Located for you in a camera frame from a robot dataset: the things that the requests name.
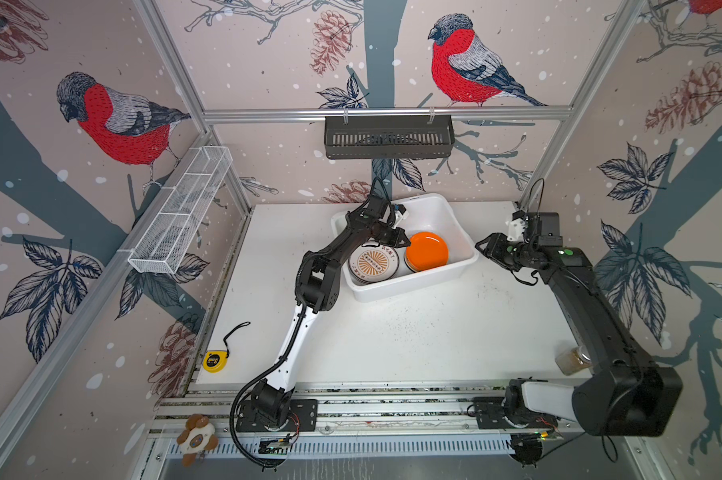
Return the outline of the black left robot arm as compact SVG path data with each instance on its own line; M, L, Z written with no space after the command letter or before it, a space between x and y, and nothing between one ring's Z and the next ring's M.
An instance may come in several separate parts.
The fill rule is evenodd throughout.
M294 315L276 361L242 387L233 403L233 417L237 415L238 404L244 395L249 394L257 422L277 428L289 421L295 388L293 374L299 351L313 321L336 304L343 265L366 244L392 249L410 246L410 239L399 226L406 214L404 205L396 204L386 196L370 194L361 205L345 214L345 228L328 246L303 255L295 277Z

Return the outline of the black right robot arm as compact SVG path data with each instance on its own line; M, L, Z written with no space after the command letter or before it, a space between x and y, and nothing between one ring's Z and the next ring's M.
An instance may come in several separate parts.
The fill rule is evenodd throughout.
M507 233L492 233L475 248L511 273L531 269L534 280L553 292L591 362L591 377L576 387L522 381L525 409L574 421L593 436L664 433L683 382L673 368L652 360L631 336L597 286L585 253L564 245L557 214L516 211Z

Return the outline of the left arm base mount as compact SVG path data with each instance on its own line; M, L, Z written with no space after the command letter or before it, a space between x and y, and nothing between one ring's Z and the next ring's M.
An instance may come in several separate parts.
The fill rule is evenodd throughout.
M314 432L318 414L316 399L292 399L275 410L259 408L252 400L242 401L235 414L237 433Z

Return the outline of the orange plate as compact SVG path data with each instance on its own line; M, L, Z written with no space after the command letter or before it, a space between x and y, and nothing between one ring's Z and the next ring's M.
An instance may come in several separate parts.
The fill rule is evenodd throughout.
M449 248L445 240L433 232L418 232L410 237L411 245L405 250L405 263L413 272L422 272L449 261Z

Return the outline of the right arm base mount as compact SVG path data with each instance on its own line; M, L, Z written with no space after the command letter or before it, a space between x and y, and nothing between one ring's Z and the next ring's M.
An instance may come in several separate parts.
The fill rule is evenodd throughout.
M557 429L555 416L530 410L515 394L510 397L476 397L466 413L475 418L479 429Z

